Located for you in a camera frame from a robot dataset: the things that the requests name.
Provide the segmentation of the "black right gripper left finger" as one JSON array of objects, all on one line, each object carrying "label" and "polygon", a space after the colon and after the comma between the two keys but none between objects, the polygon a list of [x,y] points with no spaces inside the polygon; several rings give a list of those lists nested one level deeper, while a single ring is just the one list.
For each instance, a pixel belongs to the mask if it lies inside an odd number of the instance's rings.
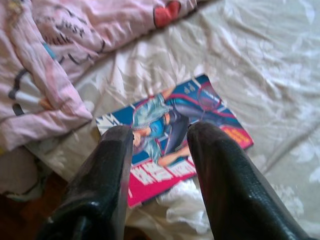
[{"label": "black right gripper left finger", "polygon": [[123,240],[133,131],[108,129],[67,185],[37,240]]}]

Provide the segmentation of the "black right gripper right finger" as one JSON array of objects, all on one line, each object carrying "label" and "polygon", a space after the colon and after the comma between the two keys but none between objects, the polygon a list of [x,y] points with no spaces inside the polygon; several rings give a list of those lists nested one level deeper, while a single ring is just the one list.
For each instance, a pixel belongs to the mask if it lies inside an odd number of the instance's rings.
[{"label": "black right gripper right finger", "polygon": [[214,240],[313,240],[224,131],[196,122],[187,143]]}]

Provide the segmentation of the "manga book pink blue cover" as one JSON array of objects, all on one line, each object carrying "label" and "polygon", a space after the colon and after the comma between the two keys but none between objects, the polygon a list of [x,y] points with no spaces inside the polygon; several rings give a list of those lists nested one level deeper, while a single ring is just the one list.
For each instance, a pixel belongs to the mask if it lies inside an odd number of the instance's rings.
[{"label": "manga book pink blue cover", "polygon": [[243,149],[253,140],[203,74],[97,117],[101,134],[126,125],[133,132],[128,205],[138,206],[196,175],[187,131],[199,121],[225,131]]}]

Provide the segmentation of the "pink cartoon print blanket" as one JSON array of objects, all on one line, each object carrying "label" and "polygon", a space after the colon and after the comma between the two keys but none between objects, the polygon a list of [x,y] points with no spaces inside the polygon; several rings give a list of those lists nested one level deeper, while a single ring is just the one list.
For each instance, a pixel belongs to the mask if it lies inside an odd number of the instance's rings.
[{"label": "pink cartoon print blanket", "polygon": [[0,196],[41,194],[25,145],[92,119],[74,86],[91,66],[207,1],[0,0]]}]

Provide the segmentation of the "bed with beige floral sheet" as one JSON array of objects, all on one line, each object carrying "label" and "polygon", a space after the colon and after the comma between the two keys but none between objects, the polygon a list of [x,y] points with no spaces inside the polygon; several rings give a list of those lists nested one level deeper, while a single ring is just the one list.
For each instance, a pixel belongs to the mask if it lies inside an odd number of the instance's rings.
[{"label": "bed with beige floral sheet", "polygon": [[206,74],[248,155],[320,240],[320,0],[196,0],[189,16],[105,53],[75,83],[94,117]]}]

